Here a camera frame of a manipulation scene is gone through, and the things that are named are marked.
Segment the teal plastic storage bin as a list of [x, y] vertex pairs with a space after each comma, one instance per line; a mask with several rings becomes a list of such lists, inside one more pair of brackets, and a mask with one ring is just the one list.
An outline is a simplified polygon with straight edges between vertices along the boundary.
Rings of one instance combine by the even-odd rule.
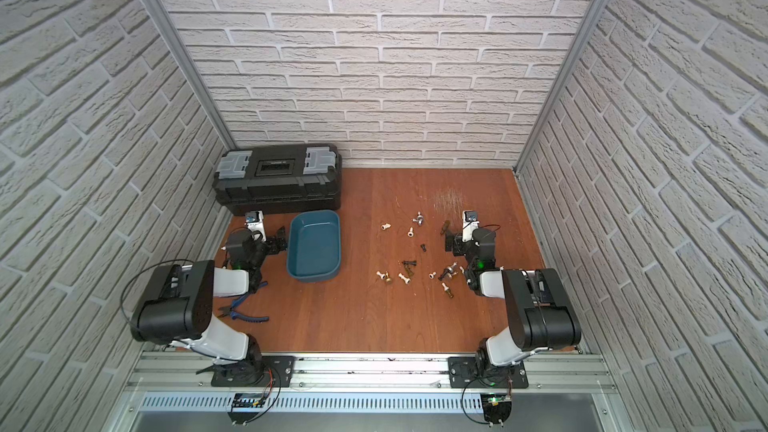
[[286, 269], [300, 282], [335, 278], [341, 267], [340, 217], [332, 210], [298, 214], [290, 224]]

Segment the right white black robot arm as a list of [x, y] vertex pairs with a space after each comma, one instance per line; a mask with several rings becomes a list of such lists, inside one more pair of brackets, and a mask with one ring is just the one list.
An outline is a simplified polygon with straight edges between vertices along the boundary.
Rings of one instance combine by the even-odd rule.
[[556, 270], [499, 267], [496, 232], [489, 228], [445, 237], [445, 249], [467, 262], [463, 276], [468, 288], [505, 303], [507, 327], [482, 340], [475, 354], [480, 376], [514, 367], [538, 352], [580, 343], [582, 327]]

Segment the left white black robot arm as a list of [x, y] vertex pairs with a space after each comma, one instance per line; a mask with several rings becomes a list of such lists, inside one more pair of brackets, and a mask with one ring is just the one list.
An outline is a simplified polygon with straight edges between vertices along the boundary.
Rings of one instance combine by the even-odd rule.
[[223, 320], [268, 320], [242, 315], [237, 307], [267, 285], [262, 280], [263, 263], [286, 248], [283, 227], [273, 236], [242, 229], [232, 233], [225, 245], [230, 268], [217, 267], [212, 260], [176, 259], [147, 269], [148, 282], [126, 317], [133, 338], [185, 348], [211, 359], [208, 370], [226, 385], [260, 379], [265, 365], [256, 339]]

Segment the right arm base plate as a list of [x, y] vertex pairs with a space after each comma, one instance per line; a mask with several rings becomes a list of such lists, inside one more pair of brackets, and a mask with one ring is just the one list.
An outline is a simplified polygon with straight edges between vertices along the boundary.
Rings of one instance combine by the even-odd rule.
[[455, 389], [469, 386], [522, 390], [529, 387], [523, 363], [499, 367], [481, 364], [474, 356], [450, 356], [447, 367], [450, 386]]

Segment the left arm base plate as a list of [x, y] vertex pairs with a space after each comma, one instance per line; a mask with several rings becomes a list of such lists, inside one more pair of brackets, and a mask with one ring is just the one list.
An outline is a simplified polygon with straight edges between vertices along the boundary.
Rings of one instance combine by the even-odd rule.
[[239, 361], [211, 366], [212, 387], [288, 387], [291, 383], [296, 357], [267, 355], [260, 361]]

